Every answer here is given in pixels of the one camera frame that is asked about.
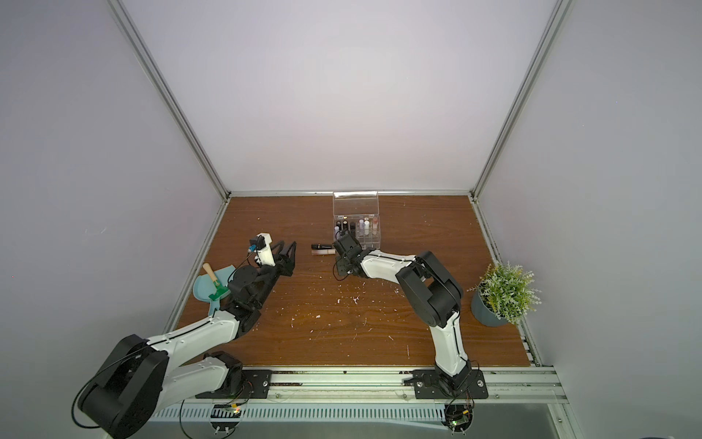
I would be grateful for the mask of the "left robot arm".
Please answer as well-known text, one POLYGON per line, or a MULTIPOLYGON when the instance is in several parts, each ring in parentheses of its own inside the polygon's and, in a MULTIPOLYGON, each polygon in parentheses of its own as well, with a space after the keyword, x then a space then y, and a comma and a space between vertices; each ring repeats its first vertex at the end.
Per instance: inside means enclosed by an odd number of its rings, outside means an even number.
POLYGON ((267 233, 250 240, 254 264, 242 262, 225 279, 203 266, 213 285, 213 310, 181 329, 120 340, 100 369, 77 392, 71 412, 83 412, 91 428, 128 438, 160 410, 199 396, 238 396, 242 364, 218 347, 243 337, 282 276, 294 273, 296 243, 271 242, 267 233))

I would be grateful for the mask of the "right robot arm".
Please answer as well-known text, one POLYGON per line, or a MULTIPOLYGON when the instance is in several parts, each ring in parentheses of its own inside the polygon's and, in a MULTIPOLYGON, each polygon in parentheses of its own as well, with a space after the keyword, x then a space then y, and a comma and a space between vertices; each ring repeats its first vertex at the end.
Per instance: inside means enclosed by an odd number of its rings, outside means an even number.
POLYGON ((415 314, 429 327, 439 378, 452 391, 469 382, 471 361, 464 349, 460 317, 464 290, 432 252, 387 254, 364 249, 352 235, 334 241, 336 272, 395 283, 415 314))

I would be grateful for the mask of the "clear acrylic lipstick organizer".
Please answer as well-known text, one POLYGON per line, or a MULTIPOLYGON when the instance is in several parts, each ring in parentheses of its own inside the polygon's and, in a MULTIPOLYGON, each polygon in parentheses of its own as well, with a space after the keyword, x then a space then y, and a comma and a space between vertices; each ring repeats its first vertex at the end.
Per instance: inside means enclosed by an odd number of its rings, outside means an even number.
POLYGON ((358 221, 368 219, 370 221, 369 236, 354 236, 361 244, 363 249, 375 248, 379 249, 381 245, 381 223, 378 236, 372 234, 372 219, 378 217, 380 219, 380 194, 377 191, 338 191, 332 195, 332 232, 333 240, 338 240, 344 233, 343 226, 338 237, 335 239, 336 222, 354 221, 356 223, 356 231, 358 231, 358 221))

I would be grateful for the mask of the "green potted plant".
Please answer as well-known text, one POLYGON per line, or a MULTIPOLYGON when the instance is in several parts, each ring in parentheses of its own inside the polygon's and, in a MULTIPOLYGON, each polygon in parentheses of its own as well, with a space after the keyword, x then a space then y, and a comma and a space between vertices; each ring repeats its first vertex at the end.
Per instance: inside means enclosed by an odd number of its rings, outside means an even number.
POLYGON ((534 273, 520 265, 490 266, 473 289, 473 316, 487 327, 519 325, 541 304, 540 291, 535 289, 534 281, 534 273))

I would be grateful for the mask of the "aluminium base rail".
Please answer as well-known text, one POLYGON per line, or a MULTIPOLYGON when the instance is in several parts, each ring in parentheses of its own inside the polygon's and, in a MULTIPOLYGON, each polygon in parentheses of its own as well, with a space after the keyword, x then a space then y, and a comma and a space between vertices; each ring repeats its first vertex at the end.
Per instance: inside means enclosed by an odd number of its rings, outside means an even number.
POLYGON ((434 369, 419 367, 275 367, 249 369, 252 390, 241 409, 208 397, 173 404, 155 422, 211 422, 219 429, 238 423, 362 422, 441 425, 449 407, 465 404, 568 402, 555 369, 474 367, 468 390, 444 393, 434 369))

